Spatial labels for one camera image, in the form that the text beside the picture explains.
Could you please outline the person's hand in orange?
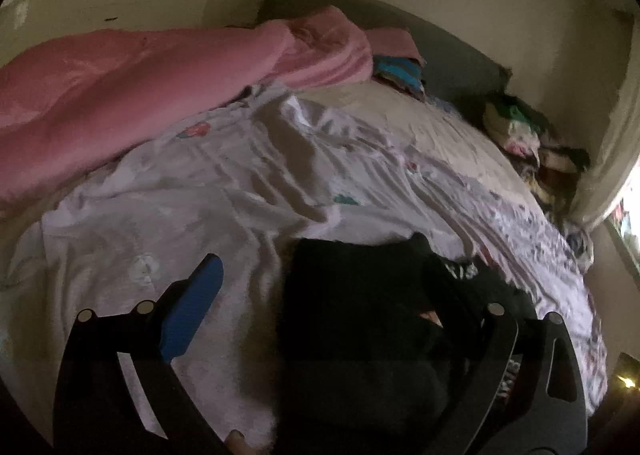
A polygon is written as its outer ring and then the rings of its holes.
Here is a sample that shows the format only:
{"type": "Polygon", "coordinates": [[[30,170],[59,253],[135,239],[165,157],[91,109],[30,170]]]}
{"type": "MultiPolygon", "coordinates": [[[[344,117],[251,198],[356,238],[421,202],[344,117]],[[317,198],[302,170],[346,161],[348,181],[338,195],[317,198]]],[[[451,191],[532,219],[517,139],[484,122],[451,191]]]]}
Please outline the person's hand in orange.
{"type": "Polygon", "coordinates": [[[436,312],[428,311],[428,312],[421,313],[420,316],[422,317],[422,319],[427,319],[428,322],[431,322],[437,325],[438,327],[442,327],[442,322],[440,322],[440,319],[436,312]]]}

